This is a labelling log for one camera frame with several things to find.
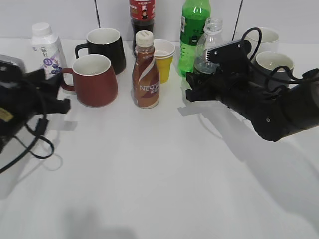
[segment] purple label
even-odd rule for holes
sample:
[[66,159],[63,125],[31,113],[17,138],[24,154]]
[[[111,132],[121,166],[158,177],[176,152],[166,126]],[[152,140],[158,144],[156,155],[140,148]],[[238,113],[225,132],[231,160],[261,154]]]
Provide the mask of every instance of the purple label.
[[53,64],[52,60],[49,59],[49,58],[45,58],[45,59],[43,60],[43,63],[44,63],[45,65],[47,65],[47,66],[51,66],[51,65]]

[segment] red mug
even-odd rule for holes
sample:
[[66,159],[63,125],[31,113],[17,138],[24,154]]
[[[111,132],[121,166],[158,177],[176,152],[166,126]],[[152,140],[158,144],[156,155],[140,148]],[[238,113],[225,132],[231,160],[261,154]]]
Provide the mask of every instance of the red mug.
[[62,88],[75,91],[84,105],[100,107],[112,102],[118,93],[118,83],[109,58],[91,54],[77,59],[72,68],[64,68],[63,73],[73,75],[74,86],[62,82]]

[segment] black wire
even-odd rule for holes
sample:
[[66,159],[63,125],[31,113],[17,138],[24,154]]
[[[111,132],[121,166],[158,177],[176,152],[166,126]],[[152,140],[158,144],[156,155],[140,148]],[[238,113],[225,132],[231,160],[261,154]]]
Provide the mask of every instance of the black wire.
[[258,38],[258,43],[257,43],[257,46],[256,46],[256,49],[254,51],[254,53],[251,55],[251,57],[249,58],[249,61],[252,61],[254,59],[254,57],[256,56],[257,54],[257,51],[260,47],[260,44],[261,44],[261,40],[262,40],[262,33],[261,31],[258,31],[258,34],[259,34],[259,38]]
[[[19,139],[17,136],[13,136],[13,138],[15,138],[24,148],[27,149],[27,146],[21,141],[21,139]],[[49,157],[51,157],[53,155],[53,151],[54,151],[54,145],[52,142],[50,142],[47,138],[40,138],[41,140],[43,140],[44,142],[46,142],[47,144],[50,145],[51,147],[51,153],[48,155],[48,156],[40,156],[40,155],[37,155],[35,153],[33,153],[32,151],[30,151],[29,153],[32,154],[35,158],[38,158],[38,159],[47,159]]]
[[[253,27],[253,28],[249,29],[248,31],[246,31],[246,32],[244,33],[244,35],[242,36],[241,42],[240,42],[240,44],[241,44],[242,46],[244,46],[244,40],[245,40],[246,36],[247,36],[251,31],[258,31],[258,32],[259,32],[259,41],[261,41],[261,38],[262,38],[261,30],[260,30],[259,28],[257,28],[257,27]],[[248,64],[254,71],[256,71],[256,72],[258,72],[259,74],[261,74],[261,75],[263,75],[263,76],[269,78],[269,79],[272,80],[272,81],[276,81],[276,82],[280,82],[280,83],[284,83],[284,84],[306,84],[306,83],[308,84],[308,83],[313,83],[313,82],[319,81],[319,77],[310,78],[310,79],[304,79],[304,78],[299,79],[299,78],[296,78],[295,76],[293,76],[291,70],[290,70],[289,67],[287,67],[287,66],[280,66],[279,69],[283,68],[283,69],[285,70],[285,72],[287,73],[287,75],[288,75],[291,79],[293,79],[293,81],[282,80],[282,79],[275,78],[275,77],[273,77],[273,76],[269,76],[269,75],[267,75],[266,73],[264,73],[264,72],[262,72],[261,70],[259,70],[257,67],[255,67],[255,66],[251,63],[251,61],[250,61],[250,60],[248,59],[248,57],[247,57],[247,52],[246,52],[246,50],[245,50],[245,47],[241,47],[240,49],[241,49],[242,53],[243,53],[244,56],[245,56],[244,59],[245,59],[245,61],[247,62],[247,64]]]
[[[47,118],[47,107],[46,107],[46,102],[44,100],[44,97],[42,95],[42,93],[37,89],[37,87],[31,83],[30,81],[28,80],[25,80],[25,79],[21,79],[21,81],[23,81],[24,83],[26,83],[27,85],[29,85],[29,88],[34,91],[37,95],[38,95],[38,98],[41,102],[41,106],[42,106],[42,111],[43,111],[43,119],[46,120]],[[49,143],[50,141],[47,140],[46,138],[42,137],[41,135],[35,133],[32,135],[35,136],[35,138],[33,139],[33,141],[31,142],[31,144],[25,148],[25,151],[22,152],[16,159],[14,159],[12,162],[10,162],[9,164],[7,164],[5,167],[1,168],[0,169],[0,174],[4,173],[5,171],[7,171],[8,169],[10,169],[11,167],[13,167],[15,164],[17,164],[20,160],[22,160],[29,152],[31,152],[31,150],[34,148],[34,146],[36,145],[36,143],[39,141],[39,139],[44,139],[45,142]],[[52,153],[51,155],[54,153],[54,147],[53,147],[53,144],[50,142],[49,145],[51,146],[51,149],[52,149]]]
[[[273,76],[276,72],[278,72],[282,67],[276,67],[270,74],[269,76]],[[264,87],[266,89],[266,91],[270,92],[270,93],[274,93],[276,92],[279,88],[281,88],[282,90],[284,90],[286,87],[283,85],[277,86],[275,89],[273,89],[272,91],[269,89],[269,76],[266,77],[265,79],[265,83],[264,83]]]

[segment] bottle label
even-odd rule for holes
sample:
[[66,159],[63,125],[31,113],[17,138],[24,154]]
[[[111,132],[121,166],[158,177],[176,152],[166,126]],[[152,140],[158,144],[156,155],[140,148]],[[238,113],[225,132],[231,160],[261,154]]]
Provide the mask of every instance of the bottle label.
[[180,40],[184,44],[196,46],[202,34],[204,34],[206,20],[193,20],[181,17]]
[[0,119],[8,123],[11,119],[13,119],[13,114],[0,107]]
[[130,0],[131,18],[148,21],[155,17],[155,0]]
[[45,70],[47,79],[60,73],[66,67],[65,57],[59,40],[53,44],[33,45],[32,47],[37,62],[40,62],[38,67]]
[[133,70],[133,90],[136,104],[145,108],[154,105],[160,96],[160,73],[154,52],[139,53]]

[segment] mug rim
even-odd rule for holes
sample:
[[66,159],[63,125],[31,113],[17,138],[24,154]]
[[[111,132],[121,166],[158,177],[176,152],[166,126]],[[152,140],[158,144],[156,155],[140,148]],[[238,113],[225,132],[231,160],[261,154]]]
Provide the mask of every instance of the mug rim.
[[[269,27],[257,27],[257,28],[272,31],[273,33],[276,34],[276,37],[277,37],[277,40],[275,40],[275,41],[261,41],[261,43],[266,43],[267,44],[267,43],[274,43],[274,42],[278,42],[279,41],[279,34],[274,29],[269,28]],[[251,38],[249,36],[249,34],[247,35],[247,38],[249,38],[252,41],[258,42],[258,40]]]
[[[103,59],[107,60],[107,61],[108,61],[108,64],[109,64],[108,68],[107,68],[106,70],[104,70],[103,72],[99,72],[99,73],[92,74],[92,75],[85,75],[85,74],[81,74],[81,73],[77,72],[77,71],[74,69],[75,64],[76,64],[77,62],[79,62],[79,61],[81,61],[81,60],[85,60],[85,58],[89,58],[89,57],[90,57],[90,58],[92,58],[92,57],[100,57],[101,59],[103,58]],[[89,76],[99,76],[99,75],[104,74],[105,72],[107,72],[107,71],[111,68],[111,66],[112,66],[112,63],[111,63],[111,60],[110,60],[108,57],[106,57],[106,56],[104,56],[104,55],[99,55],[99,54],[89,54],[89,55],[82,56],[82,57],[76,59],[75,62],[73,63],[73,65],[72,65],[72,71],[73,71],[75,74],[80,75],[80,76],[87,76],[87,77],[89,77]]]
[[268,67],[265,67],[265,66],[261,65],[260,62],[258,62],[258,59],[259,59],[262,55],[264,55],[264,54],[270,54],[270,53],[271,53],[271,54],[274,54],[274,53],[275,53],[276,55],[284,56],[284,57],[287,58],[287,59],[291,62],[291,64],[292,64],[292,66],[289,67],[289,69],[290,69],[290,70],[293,70],[293,69],[294,69],[295,63],[294,63],[294,61],[293,61],[289,56],[287,56],[287,55],[285,55],[285,54],[282,54],[282,53],[275,52],[275,51],[263,51],[263,52],[259,53],[259,54],[256,56],[256,62],[257,62],[257,64],[258,64],[259,66],[261,66],[262,68],[266,69],[266,70],[273,71],[273,69],[270,69],[270,68],[268,68]]
[[[112,42],[109,42],[109,43],[101,43],[101,44],[89,40],[89,35],[90,35],[90,34],[92,34],[92,33],[95,32],[95,31],[102,31],[102,30],[112,30],[112,31],[115,31],[115,32],[118,33],[118,36],[119,36],[119,37],[118,37],[115,41],[112,41]],[[95,45],[109,45],[109,44],[112,44],[112,43],[114,43],[114,42],[117,42],[120,38],[121,38],[121,33],[120,33],[118,30],[116,30],[116,29],[114,29],[114,28],[107,28],[107,27],[93,29],[92,31],[90,31],[90,32],[86,35],[86,40],[87,40],[88,42],[91,42],[91,43],[95,44]]]

